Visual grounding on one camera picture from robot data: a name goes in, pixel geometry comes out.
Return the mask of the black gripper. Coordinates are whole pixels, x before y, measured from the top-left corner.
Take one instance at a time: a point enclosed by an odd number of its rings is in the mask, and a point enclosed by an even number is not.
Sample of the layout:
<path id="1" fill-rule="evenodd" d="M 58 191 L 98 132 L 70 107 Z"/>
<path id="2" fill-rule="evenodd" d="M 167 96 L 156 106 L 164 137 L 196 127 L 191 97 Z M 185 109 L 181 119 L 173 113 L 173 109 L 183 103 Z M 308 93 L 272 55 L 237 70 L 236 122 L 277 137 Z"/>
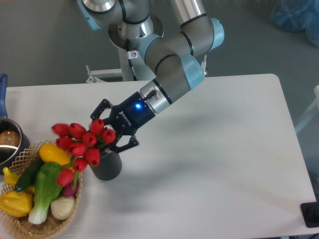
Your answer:
<path id="1" fill-rule="evenodd" d="M 155 96 L 156 92 L 151 91 L 145 97 L 139 92 L 135 92 L 119 105 L 113 106 L 109 100 L 102 99 L 90 115 L 91 123 L 99 119 L 105 110 L 109 111 L 109 116 L 102 119 L 105 126 L 110 125 L 116 134 L 116 139 L 111 145 L 111 150 L 120 153 L 139 146 L 135 133 L 148 121 L 155 117 L 155 113 L 148 106 L 147 100 Z M 129 141 L 118 146 L 122 136 L 131 136 Z"/>

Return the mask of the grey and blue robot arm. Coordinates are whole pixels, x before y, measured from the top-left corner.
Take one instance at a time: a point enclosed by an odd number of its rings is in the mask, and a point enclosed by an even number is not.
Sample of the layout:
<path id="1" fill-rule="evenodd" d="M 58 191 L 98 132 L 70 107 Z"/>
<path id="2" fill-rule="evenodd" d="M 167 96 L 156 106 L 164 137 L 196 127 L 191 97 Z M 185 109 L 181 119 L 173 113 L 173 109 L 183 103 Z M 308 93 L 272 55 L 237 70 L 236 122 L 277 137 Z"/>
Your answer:
<path id="1" fill-rule="evenodd" d="M 220 46 L 224 29 L 219 20 L 209 18 L 199 0 L 171 1 L 180 32 L 163 39 L 161 22 L 150 13 L 147 0 L 80 0 L 78 6 L 93 29 L 108 28 L 112 43 L 124 51 L 125 64 L 131 78 L 138 72 L 152 72 L 154 77 L 138 92 L 119 105 L 108 100 L 91 114 L 97 119 L 105 109 L 110 110 L 104 124 L 113 128 L 116 140 L 128 135 L 129 142 L 109 149 L 116 153 L 137 146 L 136 131 L 164 111 L 187 92 L 200 84 L 205 68 L 197 61 L 200 54 Z"/>

